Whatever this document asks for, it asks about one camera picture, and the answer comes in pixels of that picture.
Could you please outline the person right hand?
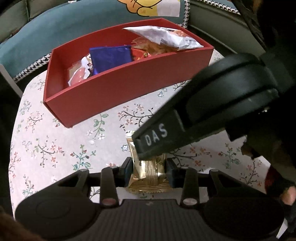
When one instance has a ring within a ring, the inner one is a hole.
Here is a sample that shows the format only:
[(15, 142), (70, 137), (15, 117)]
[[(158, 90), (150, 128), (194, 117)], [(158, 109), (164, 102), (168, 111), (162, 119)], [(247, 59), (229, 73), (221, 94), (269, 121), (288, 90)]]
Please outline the person right hand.
[(280, 196), (280, 200), (286, 204), (292, 206), (296, 199), (296, 187), (290, 186), (284, 190), (283, 194)]

